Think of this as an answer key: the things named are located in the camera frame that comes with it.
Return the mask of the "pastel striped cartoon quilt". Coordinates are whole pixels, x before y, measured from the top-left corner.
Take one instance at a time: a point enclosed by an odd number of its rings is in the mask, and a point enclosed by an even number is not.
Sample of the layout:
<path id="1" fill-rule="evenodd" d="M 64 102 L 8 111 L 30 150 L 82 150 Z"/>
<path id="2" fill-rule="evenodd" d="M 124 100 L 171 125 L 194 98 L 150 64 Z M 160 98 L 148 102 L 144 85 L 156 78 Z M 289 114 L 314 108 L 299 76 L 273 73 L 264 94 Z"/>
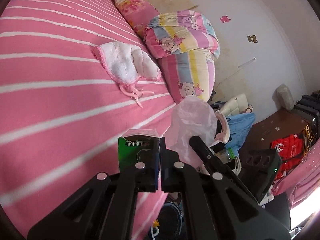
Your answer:
<path id="1" fill-rule="evenodd" d="M 204 15 L 192 10 L 160 14 L 147 25 L 144 41 L 176 103 L 189 95 L 209 100 L 220 43 Z"/>

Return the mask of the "green drink carton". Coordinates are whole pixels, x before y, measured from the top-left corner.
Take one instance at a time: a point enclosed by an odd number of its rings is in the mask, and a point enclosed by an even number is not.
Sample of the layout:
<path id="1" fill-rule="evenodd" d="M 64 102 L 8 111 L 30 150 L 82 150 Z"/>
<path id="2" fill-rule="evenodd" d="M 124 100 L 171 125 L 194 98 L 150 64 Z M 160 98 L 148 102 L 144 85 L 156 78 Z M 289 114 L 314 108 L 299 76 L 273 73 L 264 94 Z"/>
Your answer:
<path id="1" fill-rule="evenodd" d="M 156 129 L 129 129 L 118 138 L 119 170 L 136 163 L 149 165 L 158 148 L 159 134 Z"/>

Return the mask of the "grey wrapped bundle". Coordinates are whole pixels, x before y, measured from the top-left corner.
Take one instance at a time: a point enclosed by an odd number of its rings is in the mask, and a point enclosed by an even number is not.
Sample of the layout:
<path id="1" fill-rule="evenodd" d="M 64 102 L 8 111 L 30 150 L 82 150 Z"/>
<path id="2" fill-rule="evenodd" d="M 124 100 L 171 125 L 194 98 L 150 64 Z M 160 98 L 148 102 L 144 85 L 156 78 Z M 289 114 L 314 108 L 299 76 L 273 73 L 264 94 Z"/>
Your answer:
<path id="1" fill-rule="evenodd" d="M 282 84 L 276 89 L 276 95 L 278 98 L 278 101 L 284 109 L 287 111 L 293 110 L 295 106 L 295 102 L 293 100 L 291 91 L 287 85 Z"/>

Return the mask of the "pink floral bolster pillow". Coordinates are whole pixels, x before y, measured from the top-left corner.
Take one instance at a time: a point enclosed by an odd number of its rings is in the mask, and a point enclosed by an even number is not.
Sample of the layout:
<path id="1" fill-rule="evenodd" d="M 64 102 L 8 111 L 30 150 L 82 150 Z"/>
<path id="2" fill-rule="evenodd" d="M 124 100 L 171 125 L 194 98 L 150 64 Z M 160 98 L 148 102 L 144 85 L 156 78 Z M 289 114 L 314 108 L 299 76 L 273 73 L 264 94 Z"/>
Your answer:
<path id="1" fill-rule="evenodd" d="M 113 0 L 123 18 L 141 38 L 145 37 L 145 29 L 150 21 L 160 12 L 147 0 Z"/>

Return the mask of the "pink wall sticker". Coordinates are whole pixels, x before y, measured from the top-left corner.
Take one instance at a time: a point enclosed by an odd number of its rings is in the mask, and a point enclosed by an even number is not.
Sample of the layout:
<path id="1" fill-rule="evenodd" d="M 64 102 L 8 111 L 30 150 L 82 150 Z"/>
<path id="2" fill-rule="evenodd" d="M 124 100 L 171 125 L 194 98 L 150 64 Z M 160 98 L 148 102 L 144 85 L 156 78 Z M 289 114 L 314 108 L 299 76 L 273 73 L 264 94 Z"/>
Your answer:
<path id="1" fill-rule="evenodd" d="M 224 16 L 222 16 L 222 17 L 220 18 L 220 21 L 221 21 L 222 23 L 228 23 L 228 22 L 231 21 L 231 19 L 229 18 L 228 15 L 224 15 Z"/>

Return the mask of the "dark wooden cabinet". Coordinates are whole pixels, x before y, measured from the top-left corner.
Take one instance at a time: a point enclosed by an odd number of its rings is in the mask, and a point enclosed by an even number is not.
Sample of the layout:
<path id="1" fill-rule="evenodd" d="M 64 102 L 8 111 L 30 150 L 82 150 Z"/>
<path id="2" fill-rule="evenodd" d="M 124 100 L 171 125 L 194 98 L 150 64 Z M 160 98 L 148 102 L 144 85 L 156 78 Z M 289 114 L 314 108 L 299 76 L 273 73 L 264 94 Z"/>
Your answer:
<path id="1" fill-rule="evenodd" d="M 276 139 L 291 134 L 300 134 L 307 124 L 302 117 L 283 108 L 280 109 L 252 126 L 242 148 L 239 150 L 240 160 L 245 161 L 246 155 L 250 151 L 269 149 L 271 142 Z"/>

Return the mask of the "white baby chair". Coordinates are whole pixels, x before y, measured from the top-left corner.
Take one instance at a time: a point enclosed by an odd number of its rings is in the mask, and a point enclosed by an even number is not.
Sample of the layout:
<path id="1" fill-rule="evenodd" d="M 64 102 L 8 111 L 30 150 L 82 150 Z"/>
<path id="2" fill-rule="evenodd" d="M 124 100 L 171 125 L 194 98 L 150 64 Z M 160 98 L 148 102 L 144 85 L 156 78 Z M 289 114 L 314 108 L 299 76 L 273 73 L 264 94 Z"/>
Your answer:
<path id="1" fill-rule="evenodd" d="M 229 141 L 231 132 L 227 124 L 228 117 L 253 112 L 253 106 L 248 103 L 247 96 L 244 93 L 228 101 L 216 101 L 211 106 L 217 112 L 216 116 L 221 124 L 221 131 L 217 132 L 214 145 L 218 143 L 226 144 Z"/>

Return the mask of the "red plastic bag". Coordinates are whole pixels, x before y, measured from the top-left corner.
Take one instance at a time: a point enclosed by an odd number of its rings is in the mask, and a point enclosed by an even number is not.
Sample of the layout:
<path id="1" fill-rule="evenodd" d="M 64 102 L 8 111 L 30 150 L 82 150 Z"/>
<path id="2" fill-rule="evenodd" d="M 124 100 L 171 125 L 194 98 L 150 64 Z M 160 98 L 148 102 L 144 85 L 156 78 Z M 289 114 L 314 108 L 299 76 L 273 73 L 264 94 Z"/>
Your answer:
<path id="1" fill-rule="evenodd" d="M 271 148 L 275 148 L 282 159 L 275 180 L 286 176 L 301 162 L 303 157 L 303 139 L 296 134 L 272 141 Z"/>

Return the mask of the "dark round trash bin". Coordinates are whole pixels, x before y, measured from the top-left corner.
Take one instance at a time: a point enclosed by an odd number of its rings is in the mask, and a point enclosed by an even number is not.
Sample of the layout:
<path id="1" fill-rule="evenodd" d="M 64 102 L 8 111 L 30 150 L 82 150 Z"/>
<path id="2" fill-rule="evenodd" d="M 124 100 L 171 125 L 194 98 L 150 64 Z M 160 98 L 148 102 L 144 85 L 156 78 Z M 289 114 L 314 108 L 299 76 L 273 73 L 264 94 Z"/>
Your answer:
<path id="1" fill-rule="evenodd" d="M 148 231 L 148 239 L 181 239 L 183 211 L 175 202 L 166 202 Z"/>

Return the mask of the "black suitcase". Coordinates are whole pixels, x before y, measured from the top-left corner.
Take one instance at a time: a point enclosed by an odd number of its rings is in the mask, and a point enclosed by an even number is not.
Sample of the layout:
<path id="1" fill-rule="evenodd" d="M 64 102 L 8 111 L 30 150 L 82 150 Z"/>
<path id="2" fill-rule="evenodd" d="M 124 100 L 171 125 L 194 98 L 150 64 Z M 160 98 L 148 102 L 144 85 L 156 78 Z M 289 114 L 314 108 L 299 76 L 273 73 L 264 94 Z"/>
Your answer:
<path id="1" fill-rule="evenodd" d="M 300 115 L 309 125 L 314 135 L 314 141 L 319 139 L 319 98 L 311 95 L 303 95 L 293 110 L 293 113 Z"/>

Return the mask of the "pink white-striped bed sheet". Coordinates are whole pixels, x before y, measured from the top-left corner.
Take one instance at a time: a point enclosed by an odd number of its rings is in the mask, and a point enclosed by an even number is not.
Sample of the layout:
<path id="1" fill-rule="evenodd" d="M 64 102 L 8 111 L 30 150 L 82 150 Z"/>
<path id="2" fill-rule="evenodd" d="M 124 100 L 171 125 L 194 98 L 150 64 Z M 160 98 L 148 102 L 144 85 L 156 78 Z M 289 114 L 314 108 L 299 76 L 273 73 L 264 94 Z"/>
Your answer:
<path id="1" fill-rule="evenodd" d="M 24 236 L 99 172 L 115 174 L 118 138 L 163 134 L 174 101 L 163 80 L 125 96 L 92 48 L 144 47 L 112 0 L 11 0 L 1 15 L 1 206 Z"/>

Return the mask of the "white pink knitted baby hat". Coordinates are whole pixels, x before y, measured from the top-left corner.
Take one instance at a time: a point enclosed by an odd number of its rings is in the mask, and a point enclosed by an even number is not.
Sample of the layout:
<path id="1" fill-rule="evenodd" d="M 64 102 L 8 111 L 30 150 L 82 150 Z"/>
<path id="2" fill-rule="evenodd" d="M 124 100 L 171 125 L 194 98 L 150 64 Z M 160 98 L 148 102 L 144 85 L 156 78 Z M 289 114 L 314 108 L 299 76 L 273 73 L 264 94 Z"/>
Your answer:
<path id="1" fill-rule="evenodd" d="M 139 99 L 143 95 L 154 94 L 136 87 L 140 79 L 159 81 L 162 77 L 160 68 L 139 46 L 108 42 L 93 47 L 92 52 L 120 91 L 135 100 L 139 107 L 142 107 Z"/>

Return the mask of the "blue cloth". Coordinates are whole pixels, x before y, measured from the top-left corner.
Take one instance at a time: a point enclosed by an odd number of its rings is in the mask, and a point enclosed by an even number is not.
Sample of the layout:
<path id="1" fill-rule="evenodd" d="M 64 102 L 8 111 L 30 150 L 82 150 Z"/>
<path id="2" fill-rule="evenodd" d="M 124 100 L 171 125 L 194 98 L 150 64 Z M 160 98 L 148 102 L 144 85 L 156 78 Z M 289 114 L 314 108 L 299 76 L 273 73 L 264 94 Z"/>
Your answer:
<path id="1" fill-rule="evenodd" d="M 227 117 L 231 139 L 225 147 L 231 149 L 235 156 L 239 156 L 239 150 L 243 146 L 255 122 L 255 113 L 242 113 Z"/>

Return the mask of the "pink translucent plastic bag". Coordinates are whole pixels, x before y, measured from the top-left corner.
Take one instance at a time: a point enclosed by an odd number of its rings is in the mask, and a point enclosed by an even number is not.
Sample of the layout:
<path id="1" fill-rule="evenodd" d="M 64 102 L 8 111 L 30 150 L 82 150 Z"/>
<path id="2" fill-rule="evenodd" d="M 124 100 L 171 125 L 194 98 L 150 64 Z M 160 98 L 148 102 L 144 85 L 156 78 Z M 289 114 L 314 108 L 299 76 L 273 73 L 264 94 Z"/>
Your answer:
<path id="1" fill-rule="evenodd" d="M 187 96 L 173 108 L 171 125 L 164 133 L 166 148 L 178 153 L 180 161 L 197 168 L 202 160 L 189 145 L 193 136 L 212 146 L 217 128 L 217 117 L 208 103 L 196 96 Z"/>

